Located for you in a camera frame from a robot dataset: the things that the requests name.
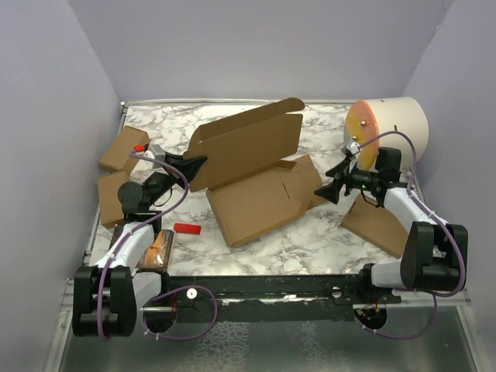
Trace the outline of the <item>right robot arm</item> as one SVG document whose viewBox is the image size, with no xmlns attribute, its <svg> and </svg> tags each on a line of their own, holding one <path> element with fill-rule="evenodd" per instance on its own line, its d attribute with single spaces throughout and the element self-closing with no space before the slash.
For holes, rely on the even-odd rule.
<svg viewBox="0 0 496 372">
<path fill-rule="evenodd" d="M 342 189 L 369 191 L 378 208 L 389 211 L 408 232 L 404 252 L 395 263 L 374 264 L 368 277 L 356 283 L 357 297 L 366 303 L 380 298 L 385 288 L 427 291 L 449 297 L 466 282 L 468 231 L 441 219 L 400 181 L 401 151 L 381 147 L 375 170 L 361 170 L 358 143 L 342 149 L 345 158 L 325 175 L 332 182 L 315 190 L 315 195 L 336 204 Z"/>
</svg>

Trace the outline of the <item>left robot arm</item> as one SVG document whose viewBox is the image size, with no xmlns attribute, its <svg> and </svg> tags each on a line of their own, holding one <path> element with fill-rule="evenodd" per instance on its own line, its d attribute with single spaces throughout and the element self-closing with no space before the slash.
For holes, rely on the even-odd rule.
<svg viewBox="0 0 496 372">
<path fill-rule="evenodd" d="M 174 185 L 186 195 L 190 183 L 207 161 L 205 155 L 186 159 L 150 146 L 137 145 L 130 154 L 163 168 L 142 184 L 127 181 L 119 187 L 118 200 L 125 223 L 121 235 L 93 266 L 81 266 L 74 275 L 72 331 L 75 336 L 130 336 L 137 312 L 148 301 L 160 306 L 171 296 L 171 286 L 158 273 L 133 274 L 141 256 L 158 237 L 163 212 L 151 210 L 153 203 Z"/>
</svg>

